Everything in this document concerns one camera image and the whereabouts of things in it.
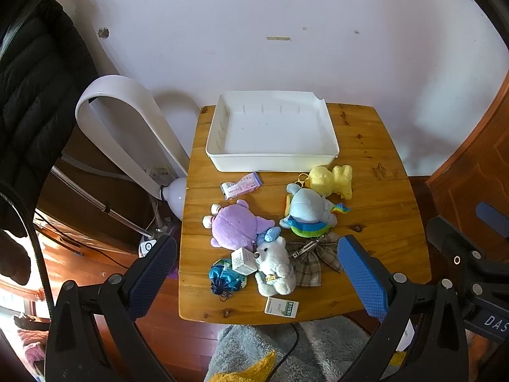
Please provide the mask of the yellow plush toy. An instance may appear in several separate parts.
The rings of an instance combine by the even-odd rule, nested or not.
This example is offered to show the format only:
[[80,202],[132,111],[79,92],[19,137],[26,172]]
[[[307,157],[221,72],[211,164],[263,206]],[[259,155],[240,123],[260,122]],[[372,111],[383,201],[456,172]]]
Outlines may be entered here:
[[351,199],[353,168],[350,165],[334,166],[329,170],[325,166],[316,166],[308,174],[305,184],[320,196],[336,194],[343,199]]

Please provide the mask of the wooden bedside table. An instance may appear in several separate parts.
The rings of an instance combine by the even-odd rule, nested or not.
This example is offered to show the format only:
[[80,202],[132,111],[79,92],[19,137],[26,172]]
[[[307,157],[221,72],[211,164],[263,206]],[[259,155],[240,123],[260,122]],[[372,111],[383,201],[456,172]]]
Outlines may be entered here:
[[350,236],[389,272],[414,283],[430,280],[430,261],[418,206],[406,171],[376,110],[325,105],[325,126],[337,141],[333,168],[305,164],[303,151],[318,140],[317,112],[285,112],[275,105],[241,108],[238,117],[256,145],[295,147],[274,157],[259,188],[223,196],[221,186],[240,173],[217,170],[206,150],[225,135],[234,115],[204,108],[186,181],[178,268],[178,312],[186,320],[273,324],[270,297],[295,301],[297,321],[359,309],[343,272],[321,270],[321,283],[299,286],[292,266],[302,249],[292,242],[322,242],[329,233]]

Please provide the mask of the pink tissue packet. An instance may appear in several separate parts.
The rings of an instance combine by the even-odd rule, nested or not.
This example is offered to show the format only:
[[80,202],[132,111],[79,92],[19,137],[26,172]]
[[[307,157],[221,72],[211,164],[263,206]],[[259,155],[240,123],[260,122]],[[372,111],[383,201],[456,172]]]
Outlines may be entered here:
[[262,186],[262,181],[258,173],[249,173],[243,176],[237,182],[224,182],[220,189],[226,200],[236,199],[250,192],[253,192]]

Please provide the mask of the plaid fabric bow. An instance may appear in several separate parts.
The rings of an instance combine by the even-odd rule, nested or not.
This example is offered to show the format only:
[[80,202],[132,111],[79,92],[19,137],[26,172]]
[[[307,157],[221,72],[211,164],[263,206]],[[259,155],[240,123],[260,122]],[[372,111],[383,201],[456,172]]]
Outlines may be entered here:
[[339,235],[330,232],[305,242],[286,243],[286,250],[295,271],[297,286],[321,286],[323,265],[327,265],[338,273],[343,271],[337,256],[339,239]]

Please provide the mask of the white round lamp bulb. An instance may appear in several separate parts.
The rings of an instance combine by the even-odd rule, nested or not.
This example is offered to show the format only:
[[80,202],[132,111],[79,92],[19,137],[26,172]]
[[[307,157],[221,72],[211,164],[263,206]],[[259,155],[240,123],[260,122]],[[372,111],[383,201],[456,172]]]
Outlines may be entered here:
[[182,221],[184,217],[186,181],[187,178],[177,178],[169,185],[161,187],[161,197],[179,221]]

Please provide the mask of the white green medicine box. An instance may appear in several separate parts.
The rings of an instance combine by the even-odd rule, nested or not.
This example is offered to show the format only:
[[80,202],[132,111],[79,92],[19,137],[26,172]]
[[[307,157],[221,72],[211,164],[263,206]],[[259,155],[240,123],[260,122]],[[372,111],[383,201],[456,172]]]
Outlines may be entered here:
[[280,317],[295,318],[298,312],[299,302],[269,297],[267,299],[264,313]]

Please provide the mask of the yellow fluffy cloth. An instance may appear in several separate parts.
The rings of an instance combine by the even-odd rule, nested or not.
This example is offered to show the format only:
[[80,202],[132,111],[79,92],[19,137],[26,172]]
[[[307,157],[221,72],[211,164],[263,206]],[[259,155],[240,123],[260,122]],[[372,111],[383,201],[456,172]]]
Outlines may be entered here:
[[219,372],[211,377],[213,382],[264,382],[275,368],[276,352],[265,357],[243,371]]

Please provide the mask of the purple plush toy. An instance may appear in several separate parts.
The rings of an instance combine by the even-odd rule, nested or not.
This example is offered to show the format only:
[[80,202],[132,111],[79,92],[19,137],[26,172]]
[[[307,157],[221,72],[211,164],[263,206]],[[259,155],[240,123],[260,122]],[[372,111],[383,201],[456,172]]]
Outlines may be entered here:
[[264,242],[275,241],[281,232],[274,220],[255,216],[248,203],[241,199],[224,207],[212,204],[211,215],[205,216],[202,224],[211,230],[212,247],[231,251],[239,248],[254,251]]

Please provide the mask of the white bear plush toy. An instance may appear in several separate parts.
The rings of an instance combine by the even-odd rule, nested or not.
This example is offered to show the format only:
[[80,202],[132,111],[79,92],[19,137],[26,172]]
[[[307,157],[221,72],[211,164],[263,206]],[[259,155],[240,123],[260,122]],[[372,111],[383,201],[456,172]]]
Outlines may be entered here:
[[255,279],[258,292],[263,297],[286,296],[295,290],[296,274],[283,236],[258,245],[254,254],[258,266]]

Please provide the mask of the white plastic storage bin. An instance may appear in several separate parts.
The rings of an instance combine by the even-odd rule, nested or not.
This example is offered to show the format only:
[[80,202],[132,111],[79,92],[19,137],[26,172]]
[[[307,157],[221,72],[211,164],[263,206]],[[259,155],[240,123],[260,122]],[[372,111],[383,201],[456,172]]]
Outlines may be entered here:
[[307,173],[340,147],[325,100],[310,91],[227,91],[205,152],[221,172]]

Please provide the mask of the blue rainbow plush toy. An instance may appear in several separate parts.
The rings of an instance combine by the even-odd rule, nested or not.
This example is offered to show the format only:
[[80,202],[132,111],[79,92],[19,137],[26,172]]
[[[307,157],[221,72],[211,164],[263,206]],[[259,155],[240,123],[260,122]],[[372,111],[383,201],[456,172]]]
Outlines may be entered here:
[[350,209],[343,203],[332,203],[316,191],[298,184],[286,185],[285,216],[279,224],[302,238],[316,238],[328,234],[337,226],[337,215]]

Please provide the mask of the grey fluffy rug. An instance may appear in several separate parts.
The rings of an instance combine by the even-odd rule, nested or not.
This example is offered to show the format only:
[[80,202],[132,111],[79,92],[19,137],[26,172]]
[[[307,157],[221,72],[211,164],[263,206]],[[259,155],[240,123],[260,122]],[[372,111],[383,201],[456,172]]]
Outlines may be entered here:
[[342,315],[295,325],[229,325],[218,336],[205,379],[243,371],[274,350],[268,381],[338,381],[368,339],[365,330]]

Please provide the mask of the black padded jacket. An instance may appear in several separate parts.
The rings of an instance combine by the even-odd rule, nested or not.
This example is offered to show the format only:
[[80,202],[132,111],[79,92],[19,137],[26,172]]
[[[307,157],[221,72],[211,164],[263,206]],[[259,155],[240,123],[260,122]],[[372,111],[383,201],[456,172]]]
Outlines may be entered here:
[[56,0],[41,0],[1,60],[1,182],[34,213],[97,70]]

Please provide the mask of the small white cube box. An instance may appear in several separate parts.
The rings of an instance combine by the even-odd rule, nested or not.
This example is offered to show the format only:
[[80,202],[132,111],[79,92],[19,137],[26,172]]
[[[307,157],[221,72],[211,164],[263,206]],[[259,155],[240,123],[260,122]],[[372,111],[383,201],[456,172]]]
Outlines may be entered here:
[[231,254],[232,269],[244,276],[258,271],[255,255],[245,247],[238,248]]

